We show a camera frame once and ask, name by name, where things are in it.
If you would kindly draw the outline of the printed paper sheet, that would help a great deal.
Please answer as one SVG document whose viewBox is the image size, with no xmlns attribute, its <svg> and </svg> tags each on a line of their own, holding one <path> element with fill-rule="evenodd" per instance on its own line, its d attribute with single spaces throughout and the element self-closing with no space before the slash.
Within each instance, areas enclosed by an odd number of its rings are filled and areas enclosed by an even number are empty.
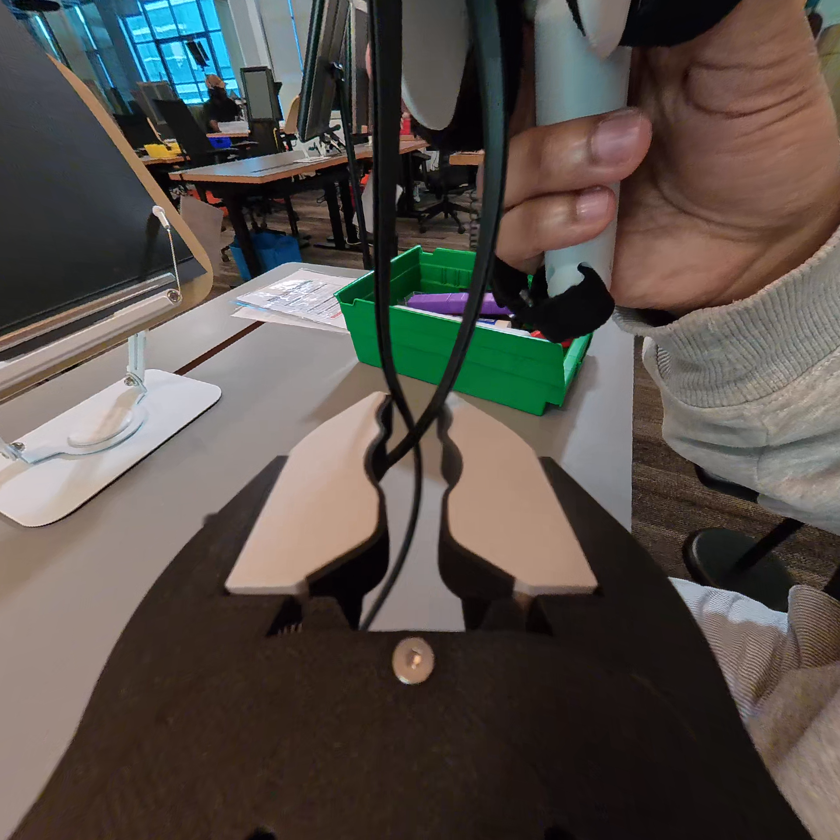
<svg viewBox="0 0 840 840">
<path fill-rule="evenodd" d="M 257 287 L 241 291 L 234 300 L 234 316 L 346 333 L 337 295 L 355 279 L 329 266 L 286 264 L 262 276 Z"/>
</svg>

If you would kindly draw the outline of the wood-edged office desk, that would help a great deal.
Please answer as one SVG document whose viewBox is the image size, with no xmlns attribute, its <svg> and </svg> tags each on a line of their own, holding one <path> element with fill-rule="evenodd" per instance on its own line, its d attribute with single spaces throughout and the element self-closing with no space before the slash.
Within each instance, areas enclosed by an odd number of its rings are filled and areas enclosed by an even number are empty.
<svg viewBox="0 0 840 840">
<path fill-rule="evenodd" d="M 285 161 L 282 154 L 268 154 L 242 161 L 206 165 L 170 174 L 174 182 L 207 186 L 227 208 L 252 278 L 266 272 L 254 247 L 251 229 L 244 215 L 244 202 L 249 196 L 265 195 L 290 198 L 294 195 L 323 189 L 328 201 L 332 229 L 332 245 L 348 250 L 345 222 L 352 209 L 350 201 L 350 165 L 345 153 Z"/>
</svg>

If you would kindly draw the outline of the black monitor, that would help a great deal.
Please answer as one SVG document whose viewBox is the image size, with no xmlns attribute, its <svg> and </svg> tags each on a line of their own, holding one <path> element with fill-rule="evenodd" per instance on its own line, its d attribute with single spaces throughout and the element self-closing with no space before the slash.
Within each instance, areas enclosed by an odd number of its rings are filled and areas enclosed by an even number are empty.
<svg viewBox="0 0 840 840">
<path fill-rule="evenodd" d="M 348 26 L 349 1 L 313 1 L 309 18 L 307 51 L 303 64 L 297 136 L 309 142 L 330 129 L 338 104 L 343 42 Z"/>
</svg>

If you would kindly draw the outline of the black office chair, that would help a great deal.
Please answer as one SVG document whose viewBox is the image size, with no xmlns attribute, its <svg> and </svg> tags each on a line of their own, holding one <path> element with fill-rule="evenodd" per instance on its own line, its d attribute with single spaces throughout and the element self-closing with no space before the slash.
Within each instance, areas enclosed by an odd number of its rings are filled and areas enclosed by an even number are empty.
<svg viewBox="0 0 840 840">
<path fill-rule="evenodd" d="M 418 231 L 425 235 L 433 220 L 438 217 L 451 220 L 460 235 L 466 232 L 469 221 L 469 205 L 458 204 L 455 198 L 464 196 L 476 186 L 474 169 L 467 164 L 452 164 L 451 153 L 437 152 L 437 168 L 426 171 L 425 186 L 436 201 L 421 207 L 417 219 Z"/>
</svg>

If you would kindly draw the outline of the person's striped trousers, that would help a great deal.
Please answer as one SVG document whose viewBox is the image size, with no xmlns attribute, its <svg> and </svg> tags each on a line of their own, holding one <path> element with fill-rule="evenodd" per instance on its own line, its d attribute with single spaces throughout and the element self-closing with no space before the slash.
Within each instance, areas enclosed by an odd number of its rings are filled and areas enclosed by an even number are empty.
<svg viewBox="0 0 840 840">
<path fill-rule="evenodd" d="M 770 763 L 780 762 L 802 735 L 797 701 L 783 688 L 802 664 L 788 615 L 735 592 L 669 582 L 707 640 L 757 750 Z"/>
</svg>

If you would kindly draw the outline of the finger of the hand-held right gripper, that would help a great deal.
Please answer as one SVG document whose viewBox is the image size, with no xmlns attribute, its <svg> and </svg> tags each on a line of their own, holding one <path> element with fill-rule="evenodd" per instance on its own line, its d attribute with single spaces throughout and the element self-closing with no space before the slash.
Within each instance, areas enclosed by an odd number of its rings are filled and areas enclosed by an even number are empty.
<svg viewBox="0 0 840 840">
<path fill-rule="evenodd" d="M 402 99 L 426 130 L 453 122 L 471 46 L 466 1 L 402 2 Z"/>
</svg>

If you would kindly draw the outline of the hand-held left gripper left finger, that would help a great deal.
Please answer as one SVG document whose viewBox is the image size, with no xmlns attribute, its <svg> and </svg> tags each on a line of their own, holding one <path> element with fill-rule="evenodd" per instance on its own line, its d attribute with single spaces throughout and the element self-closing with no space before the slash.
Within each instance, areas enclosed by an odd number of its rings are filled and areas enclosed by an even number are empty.
<svg viewBox="0 0 840 840">
<path fill-rule="evenodd" d="M 373 392 L 290 452 L 225 582 L 235 595 L 363 599 L 390 559 L 384 493 L 392 399 Z"/>
</svg>

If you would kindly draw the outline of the grey desk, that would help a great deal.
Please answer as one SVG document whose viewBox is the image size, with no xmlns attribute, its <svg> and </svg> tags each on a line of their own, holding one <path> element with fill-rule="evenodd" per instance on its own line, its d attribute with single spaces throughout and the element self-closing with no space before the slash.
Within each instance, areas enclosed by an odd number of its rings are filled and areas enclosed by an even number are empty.
<svg viewBox="0 0 840 840">
<path fill-rule="evenodd" d="M 153 329 L 146 360 L 220 387 L 220 401 L 67 518 L 2 518 L 1 833 L 33 804 L 75 733 L 112 647 L 182 546 L 276 456 L 323 420 L 385 389 L 346 332 L 234 318 L 237 290 Z M 122 345 L 2 405 L 13 438 L 115 384 Z M 543 416 L 465 397 L 552 457 L 629 529 L 634 339 L 594 335 L 561 409 Z M 373 629 L 464 628 L 438 577 L 445 484 L 434 430 L 423 441 L 423 503 L 406 565 Z"/>
</svg>

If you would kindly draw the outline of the person's grey sweater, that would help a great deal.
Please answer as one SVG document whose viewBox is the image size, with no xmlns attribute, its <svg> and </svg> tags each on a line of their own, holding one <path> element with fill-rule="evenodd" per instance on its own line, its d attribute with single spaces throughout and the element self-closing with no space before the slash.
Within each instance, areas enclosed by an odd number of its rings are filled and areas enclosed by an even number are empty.
<svg viewBox="0 0 840 840">
<path fill-rule="evenodd" d="M 786 613 L 740 598 L 728 683 L 773 780 L 814 838 L 839 838 L 838 601 L 797 585 Z"/>
</svg>

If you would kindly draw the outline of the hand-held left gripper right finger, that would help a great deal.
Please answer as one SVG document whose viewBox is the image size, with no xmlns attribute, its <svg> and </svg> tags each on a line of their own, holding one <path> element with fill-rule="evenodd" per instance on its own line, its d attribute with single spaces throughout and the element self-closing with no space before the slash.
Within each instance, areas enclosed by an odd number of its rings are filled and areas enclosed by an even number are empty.
<svg viewBox="0 0 840 840">
<path fill-rule="evenodd" d="M 464 613 L 494 602 L 588 596 L 598 582 L 534 449 L 493 416 L 448 399 L 437 422 L 437 567 Z"/>
</svg>

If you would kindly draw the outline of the purple box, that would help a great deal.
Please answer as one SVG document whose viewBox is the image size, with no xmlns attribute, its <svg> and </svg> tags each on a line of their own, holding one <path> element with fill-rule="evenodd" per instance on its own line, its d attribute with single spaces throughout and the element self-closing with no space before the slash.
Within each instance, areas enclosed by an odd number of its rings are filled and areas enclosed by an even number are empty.
<svg viewBox="0 0 840 840">
<path fill-rule="evenodd" d="M 402 305 L 421 312 L 461 317 L 466 312 L 468 302 L 467 292 L 416 292 L 407 297 Z M 483 295 L 479 307 L 479 319 L 510 319 L 511 317 L 511 310 L 497 303 L 491 293 Z"/>
</svg>

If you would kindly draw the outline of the black and wood book stand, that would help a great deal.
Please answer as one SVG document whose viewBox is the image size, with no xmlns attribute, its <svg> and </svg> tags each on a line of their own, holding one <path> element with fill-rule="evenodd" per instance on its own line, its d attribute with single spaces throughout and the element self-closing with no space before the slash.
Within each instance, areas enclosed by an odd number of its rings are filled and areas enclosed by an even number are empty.
<svg viewBox="0 0 840 840">
<path fill-rule="evenodd" d="M 2 516 L 44 527 L 217 404 L 217 385 L 145 363 L 149 330 L 201 302 L 205 248 L 91 90 L 2 4 L 1 392 L 116 345 L 119 380 L 2 439 Z"/>
</svg>

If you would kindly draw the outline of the black stool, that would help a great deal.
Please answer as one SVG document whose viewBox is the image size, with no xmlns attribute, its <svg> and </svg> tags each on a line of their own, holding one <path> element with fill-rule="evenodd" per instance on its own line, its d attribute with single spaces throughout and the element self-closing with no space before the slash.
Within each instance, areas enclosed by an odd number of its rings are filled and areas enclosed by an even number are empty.
<svg viewBox="0 0 840 840">
<path fill-rule="evenodd" d="M 782 611 L 795 583 L 775 551 L 803 527 L 786 518 L 759 540 L 726 528 L 700 529 L 684 541 L 682 559 L 694 582 Z"/>
</svg>

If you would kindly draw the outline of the person's right forearm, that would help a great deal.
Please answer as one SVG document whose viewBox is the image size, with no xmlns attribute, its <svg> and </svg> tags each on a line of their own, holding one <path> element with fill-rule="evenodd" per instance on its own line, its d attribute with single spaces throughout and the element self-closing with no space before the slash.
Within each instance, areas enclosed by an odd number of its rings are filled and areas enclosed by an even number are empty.
<svg viewBox="0 0 840 840">
<path fill-rule="evenodd" d="M 839 232 L 750 297 L 658 324 L 618 308 L 644 339 L 662 434 L 708 474 L 784 517 L 839 533 Z"/>
</svg>

